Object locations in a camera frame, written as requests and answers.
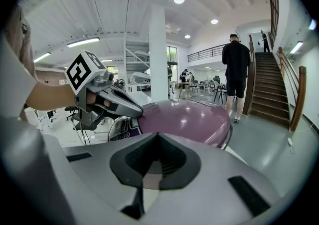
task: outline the wooden stair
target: wooden stair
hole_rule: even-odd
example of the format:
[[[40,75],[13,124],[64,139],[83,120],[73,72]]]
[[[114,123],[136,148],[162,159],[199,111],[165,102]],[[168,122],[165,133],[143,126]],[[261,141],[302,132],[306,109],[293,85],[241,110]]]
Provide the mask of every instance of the wooden stair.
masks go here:
[[[289,128],[286,88],[272,53],[256,53],[256,82],[250,114]]]

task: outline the sneaker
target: sneaker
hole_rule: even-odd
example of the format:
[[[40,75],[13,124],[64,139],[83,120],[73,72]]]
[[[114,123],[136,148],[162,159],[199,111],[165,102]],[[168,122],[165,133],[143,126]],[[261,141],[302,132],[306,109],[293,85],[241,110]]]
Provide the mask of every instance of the sneaker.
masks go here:
[[[237,116],[235,117],[235,124],[239,123],[240,118],[238,118]]]

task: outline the person in black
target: person in black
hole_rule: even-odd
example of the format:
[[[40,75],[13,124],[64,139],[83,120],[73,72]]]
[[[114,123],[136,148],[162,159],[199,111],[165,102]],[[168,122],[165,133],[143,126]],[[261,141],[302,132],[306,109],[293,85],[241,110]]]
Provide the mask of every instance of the person in black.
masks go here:
[[[250,65],[249,49],[238,42],[236,34],[230,35],[230,43],[223,48],[223,64],[227,64],[225,76],[227,78],[227,102],[226,111],[230,116],[233,99],[237,96],[237,115],[235,124],[240,120],[244,108],[244,93],[246,88],[247,67]]]
[[[182,83],[186,82],[186,75],[187,75],[188,70],[185,69],[184,72],[181,73],[181,75],[179,76],[179,79],[181,80]],[[182,84],[182,88],[183,90],[185,90],[185,84]]]
[[[270,52],[266,34],[265,34],[263,31],[260,31],[260,33],[261,33],[261,35],[262,35],[262,37],[263,37],[264,52],[266,52],[266,49],[268,50],[268,52]]]

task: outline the robotic hand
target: robotic hand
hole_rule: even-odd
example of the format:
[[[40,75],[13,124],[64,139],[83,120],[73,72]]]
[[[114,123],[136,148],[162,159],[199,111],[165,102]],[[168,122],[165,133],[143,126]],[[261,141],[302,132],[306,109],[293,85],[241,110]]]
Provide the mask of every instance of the robotic hand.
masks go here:
[[[82,51],[65,71],[68,82],[75,94],[79,112],[73,119],[95,130],[100,121],[120,116],[138,118],[143,109],[126,92],[113,85],[114,75],[107,71],[95,54]],[[87,91],[97,94],[96,103],[87,105]],[[111,102],[104,106],[104,99]]]

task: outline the black shorts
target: black shorts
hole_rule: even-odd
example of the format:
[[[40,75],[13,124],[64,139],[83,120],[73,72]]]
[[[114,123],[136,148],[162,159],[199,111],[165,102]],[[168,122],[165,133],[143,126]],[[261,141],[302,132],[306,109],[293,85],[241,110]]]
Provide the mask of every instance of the black shorts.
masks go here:
[[[227,80],[227,95],[236,96],[238,98],[244,98],[245,88],[246,88],[246,80]]]

